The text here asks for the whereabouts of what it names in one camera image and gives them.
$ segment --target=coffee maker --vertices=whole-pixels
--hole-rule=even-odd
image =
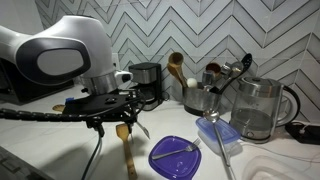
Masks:
[[[146,100],[144,111],[151,111],[163,102],[161,64],[145,62],[129,66],[133,74],[132,82],[137,83],[132,89],[141,92]]]

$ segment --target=kettle handle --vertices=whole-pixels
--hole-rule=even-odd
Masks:
[[[288,98],[290,103],[290,109],[285,117],[278,119],[276,127],[283,126],[294,120],[298,116],[301,108],[299,96],[290,87],[283,87],[283,96]]]

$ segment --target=wall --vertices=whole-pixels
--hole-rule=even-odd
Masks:
[[[186,77],[219,64],[254,57],[246,76],[272,78],[301,98],[299,119],[320,117],[319,0],[36,0],[44,28],[65,14],[99,19],[119,53],[121,69],[140,62],[162,65],[163,84],[179,98],[165,68],[173,51],[184,54]],[[232,102],[234,82],[224,100]]]
[[[0,0],[0,25],[25,34],[43,30],[34,0]]]

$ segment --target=electric kettle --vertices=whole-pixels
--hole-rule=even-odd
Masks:
[[[240,83],[231,112],[230,125],[241,134],[241,139],[253,143],[268,142],[275,127],[295,119],[300,111],[300,99],[288,86],[272,79],[244,77]],[[290,109],[278,118],[282,96]]]

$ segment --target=wooden spatula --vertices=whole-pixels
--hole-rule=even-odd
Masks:
[[[128,143],[128,126],[126,124],[119,124],[116,126],[116,131],[117,136],[123,141],[124,155],[126,158],[129,180],[136,180],[138,178],[138,175],[134,167],[133,158]]]

